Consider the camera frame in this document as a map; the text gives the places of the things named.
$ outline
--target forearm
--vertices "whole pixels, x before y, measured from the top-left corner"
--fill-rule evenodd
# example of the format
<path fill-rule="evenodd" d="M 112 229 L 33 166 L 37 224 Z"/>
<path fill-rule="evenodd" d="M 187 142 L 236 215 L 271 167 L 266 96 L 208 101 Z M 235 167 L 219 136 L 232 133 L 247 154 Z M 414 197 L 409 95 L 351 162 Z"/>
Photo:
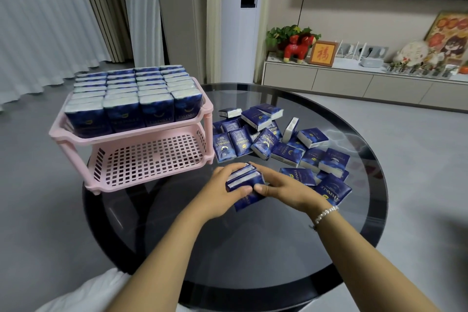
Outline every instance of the forearm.
<path fill-rule="evenodd" d="M 315 214 L 309 215 L 312 220 L 317 217 Z M 338 212 L 321 220 L 317 232 L 361 312 L 438 311 Z"/>
<path fill-rule="evenodd" d="M 203 224 L 187 206 L 107 312 L 175 311 L 193 244 Z"/>

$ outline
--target hand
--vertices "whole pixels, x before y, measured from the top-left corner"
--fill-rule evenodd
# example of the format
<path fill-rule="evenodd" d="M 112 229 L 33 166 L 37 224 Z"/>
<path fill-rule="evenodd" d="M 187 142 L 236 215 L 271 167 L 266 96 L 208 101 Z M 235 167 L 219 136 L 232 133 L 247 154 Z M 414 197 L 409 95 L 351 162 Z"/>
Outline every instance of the hand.
<path fill-rule="evenodd" d="M 203 223 L 212 218 L 219 217 L 234 203 L 252 192 L 251 186 L 242 186 L 237 190 L 227 192 L 226 181 L 232 172 L 241 169 L 245 163 L 232 163 L 226 167 L 217 167 L 210 181 L 196 195 L 189 206 L 200 215 Z"/>
<path fill-rule="evenodd" d="M 311 216 L 317 216 L 331 207 L 323 196 L 296 179 L 253 162 L 250 164 L 263 174 L 266 182 L 270 183 L 269 186 L 255 184 L 254 190 L 259 194 L 274 197 L 293 209 Z"/>

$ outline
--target finger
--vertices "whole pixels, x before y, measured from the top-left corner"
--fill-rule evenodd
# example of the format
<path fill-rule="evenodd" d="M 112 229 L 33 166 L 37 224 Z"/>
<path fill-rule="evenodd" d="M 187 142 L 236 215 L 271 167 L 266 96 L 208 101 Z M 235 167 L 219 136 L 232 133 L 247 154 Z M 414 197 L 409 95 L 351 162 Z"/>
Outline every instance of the finger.
<path fill-rule="evenodd" d="M 254 190 L 263 196 L 271 196 L 278 198 L 279 188 L 269 185 L 255 184 Z"/>
<path fill-rule="evenodd" d="M 239 169 L 241 169 L 243 167 L 245 167 L 245 163 L 231 163 L 231 164 L 225 166 L 219 172 L 219 176 L 221 178 L 223 178 L 224 180 L 227 180 L 232 172 L 235 172 L 236 170 L 239 170 Z"/>
<path fill-rule="evenodd" d="M 214 168 L 212 176 L 215 176 L 216 174 L 218 174 L 221 170 L 223 170 L 223 168 L 224 168 L 223 166 Z"/>
<path fill-rule="evenodd" d="M 232 202 L 234 204 L 237 200 L 246 197 L 252 191 L 253 188 L 250 185 L 246 185 L 238 187 L 236 190 L 229 192 L 228 195 L 230 198 L 232 198 Z"/>
<path fill-rule="evenodd" d="M 265 179 L 266 182 L 270 183 L 273 186 L 281 186 L 283 184 L 283 178 L 281 177 L 283 174 L 278 173 L 274 171 L 271 168 L 267 168 L 265 166 L 261 166 L 260 164 L 249 162 L 252 164 L 254 167 L 257 168 L 257 170 L 263 174 L 263 178 Z"/>

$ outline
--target round glass table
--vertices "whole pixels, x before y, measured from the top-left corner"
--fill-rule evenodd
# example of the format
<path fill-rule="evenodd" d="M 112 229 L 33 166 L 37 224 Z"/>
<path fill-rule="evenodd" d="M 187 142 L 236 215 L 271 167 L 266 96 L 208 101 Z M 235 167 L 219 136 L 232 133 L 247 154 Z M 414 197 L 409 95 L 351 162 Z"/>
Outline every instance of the round glass table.
<path fill-rule="evenodd" d="M 307 98 L 271 87 L 207 84 L 203 89 L 214 105 L 213 121 L 221 119 L 219 109 L 269 103 L 284 109 L 283 117 L 276 120 L 281 131 L 298 117 L 298 129 L 318 127 L 330 138 L 331 148 L 349 154 L 345 183 L 352 192 L 340 203 L 340 212 L 377 245 L 387 217 L 385 179 L 372 150 L 350 125 Z M 253 161 L 276 171 L 289 167 L 253 154 L 235 161 Z M 197 170 L 98 196 L 83 187 L 89 226 L 110 260 L 124 272 L 135 272 L 217 165 L 214 160 Z M 213 311 L 286 310 L 341 283 L 310 219 L 266 198 L 239 212 L 231 208 L 203 227 L 179 302 Z"/>

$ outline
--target brown curtain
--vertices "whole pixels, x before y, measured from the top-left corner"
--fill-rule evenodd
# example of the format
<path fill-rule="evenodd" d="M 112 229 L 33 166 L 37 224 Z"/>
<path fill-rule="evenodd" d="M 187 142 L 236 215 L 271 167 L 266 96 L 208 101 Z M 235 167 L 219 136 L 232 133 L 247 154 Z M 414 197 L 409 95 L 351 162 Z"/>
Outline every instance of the brown curtain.
<path fill-rule="evenodd" d="M 113 62 L 133 59 L 125 0 L 90 0 Z"/>

